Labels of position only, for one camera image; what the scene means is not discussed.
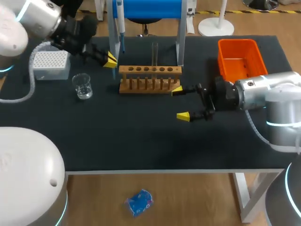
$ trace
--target test tube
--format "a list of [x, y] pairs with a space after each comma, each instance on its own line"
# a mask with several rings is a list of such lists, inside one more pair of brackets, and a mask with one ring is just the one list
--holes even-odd
[[158, 43], [152, 43], [152, 58], [151, 58], [151, 66], [156, 67], [158, 65]]

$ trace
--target blue plastic bag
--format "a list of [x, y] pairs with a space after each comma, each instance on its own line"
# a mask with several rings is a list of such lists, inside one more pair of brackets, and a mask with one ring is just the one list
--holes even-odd
[[125, 201], [125, 204], [128, 205], [134, 217], [137, 217], [146, 211], [153, 203], [152, 195], [143, 189], [138, 194]]

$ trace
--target clear glass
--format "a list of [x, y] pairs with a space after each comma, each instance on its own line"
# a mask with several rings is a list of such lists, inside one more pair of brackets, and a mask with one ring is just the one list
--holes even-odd
[[[152, 55], [151, 55], [151, 66], [155, 67], [158, 66], [158, 43], [153, 42], [152, 43]], [[151, 76], [153, 79], [156, 79], [156, 74], [153, 74]]]
[[76, 89], [77, 96], [79, 97], [79, 99], [86, 100], [93, 95], [89, 75], [87, 74], [75, 75], [72, 78], [72, 84]]

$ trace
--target orange plastic basket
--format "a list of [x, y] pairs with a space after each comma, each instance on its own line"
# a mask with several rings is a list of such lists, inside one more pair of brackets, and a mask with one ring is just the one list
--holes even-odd
[[268, 74], [257, 44], [252, 39], [221, 39], [218, 42], [218, 65], [226, 81]]

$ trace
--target black tablecloth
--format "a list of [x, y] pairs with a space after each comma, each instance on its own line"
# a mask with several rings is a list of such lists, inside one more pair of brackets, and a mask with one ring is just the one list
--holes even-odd
[[[243, 36], [257, 41], [269, 73], [290, 71], [278, 40], [273, 36]], [[187, 37], [182, 85], [206, 85], [219, 74], [219, 38]], [[176, 65], [175, 38], [126, 38], [120, 65], [151, 65], [152, 42], [158, 42], [158, 65]], [[95, 38], [108, 48], [108, 38]], [[29, 89], [28, 56], [9, 72], [1, 98], [18, 98]], [[91, 76], [93, 97], [77, 99], [71, 78]], [[188, 123], [176, 113], [199, 110], [196, 94], [120, 95], [120, 75], [96, 62], [71, 58], [67, 81], [38, 81], [34, 96], [21, 104], [0, 105], [0, 126], [33, 129], [51, 139], [60, 150], [67, 171], [276, 169], [285, 168], [295, 154], [279, 153], [252, 131], [244, 112], [216, 113], [213, 121]], [[266, 136], [265, 110], [251, 111], [258, 130]]]

